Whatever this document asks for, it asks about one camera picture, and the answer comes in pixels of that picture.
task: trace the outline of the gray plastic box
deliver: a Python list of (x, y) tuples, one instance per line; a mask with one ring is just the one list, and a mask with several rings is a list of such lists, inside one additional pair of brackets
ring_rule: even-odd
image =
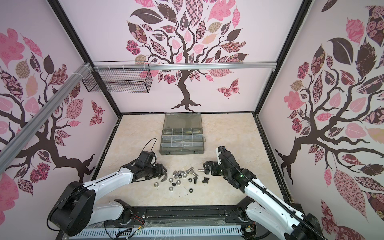
[(161, 155), (204, 153), (201, 113), (167, 113), (160, 142)]

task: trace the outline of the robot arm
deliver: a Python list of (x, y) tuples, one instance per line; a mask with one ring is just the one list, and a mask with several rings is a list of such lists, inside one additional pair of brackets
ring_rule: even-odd
[(127, 223), (131, 219), (130, 206), (116, 199), (107, 204), (94, 204), (104, 195), (126, 184), (161, 177), (166, 172), (162, 164), (156, 164), (153, 152), (142, 151), (138, 159), (125, 164), (114, 173), (94, 181), (70, 183), (48, 216), (70, 237), (81, 232), (86, 226), (119, 219)]
[(260, 223), (281, 240), (326, 239), (322, 235), (319, 221), (312, 214), (305, 216), (279, 199), (256, 175), (248, 169), (240, 168), (235, 157), (225, 147), (218, 147), (216, 153), (217, 163), (205, 163), (205, 173), (223, 176), (229, 184), (254, 200), (245, 207), (244, 220)]

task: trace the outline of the black wire basket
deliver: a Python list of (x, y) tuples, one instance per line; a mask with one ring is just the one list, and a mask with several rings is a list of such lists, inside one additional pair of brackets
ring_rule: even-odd
[(119, 65), (117, 67), (104, 65), (103, 67), (94, 67), (94, 71), (91, 71), (83, 78), (83, 83), (88, 92), (101, 92), (102, 90), (98, 81), (103, 81), (108, 92), (149, 93), (152, 84), (152, 75), (149, 70), (148, 61), (124, 62), (135, 62), (135, 64), (140, 64), (140, 66), (134, 67), (134, 65)]

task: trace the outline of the screw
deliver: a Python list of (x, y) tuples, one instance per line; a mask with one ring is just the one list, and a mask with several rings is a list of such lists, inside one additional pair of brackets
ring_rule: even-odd
[(196, 173), (195, 173), (195, 171), (191, 171), (191, 173), (195, 176), (195, 177), (199, 177)]

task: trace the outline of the beige tabletop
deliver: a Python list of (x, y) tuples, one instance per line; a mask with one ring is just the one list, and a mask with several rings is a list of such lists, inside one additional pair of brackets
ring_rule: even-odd
[[(235, 156), (241, 168), (252, 171), (268, 189), (282, 199), (252, 114), (202, 114), (206, 141), (204, 154), (160, 155), (163, 123), (163, 114), (123, 116), (98, 178), (136, 159), (144, 145), (155, 137), (157, 142), (153, 151), (157, 155), (157, 163), (162, 163), (167, 169), (168, 177), (171, 177), (175, 170), (194, 167), (197, 171), (206, 161), (217, 161), (215, 149), (225, 146)], [(152, 143), (148, 144), (146, 150), (150, 151), (151, 147)], [(171, 186), (168, 180), (161, 182), (155, 178), (120, 187), (101, 198), (98, 203), (122, 199), (131, 206), (233, 205), (245, 197), (221, 176), (208, 176), (203, 172), (197, 174), (197, 184), (188, 182), (188, 178), (193, 178), (189, 174), (186, 179), (181, 179), (181, 184), (176, 185), (172, 192), (168, 190)], [(208, 184), (202, 183), (204, 177), (210, 178)], [(155, 182), (159, 183), (158, 187), (154, 187)]]

